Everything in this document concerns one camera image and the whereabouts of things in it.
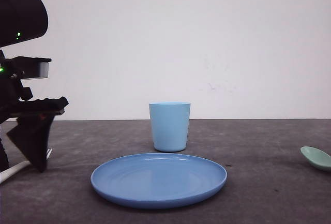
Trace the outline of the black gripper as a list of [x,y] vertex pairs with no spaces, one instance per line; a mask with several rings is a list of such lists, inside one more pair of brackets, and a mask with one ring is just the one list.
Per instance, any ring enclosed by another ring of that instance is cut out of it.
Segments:
[[62,115],[68,100],[31,100],[29,87],[17,78],[1,75],[1,123],[18,117],[17,125],[7,132],[10,141],[39,172],[47,168],[47,149],[54,115]]

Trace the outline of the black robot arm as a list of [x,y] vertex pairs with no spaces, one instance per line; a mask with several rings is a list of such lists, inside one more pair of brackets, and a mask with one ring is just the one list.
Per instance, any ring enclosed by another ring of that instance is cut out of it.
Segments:
[[[48,15],[41,0],[1,0],[1,47],[43,36]],[[65,112],[68,100],[33,100],[25,79],[47,78],[51,59],[1,54],[1,122],[16,118],[17,125],[7,132],[10,141],[39,172],[47,168],[50,127]]]

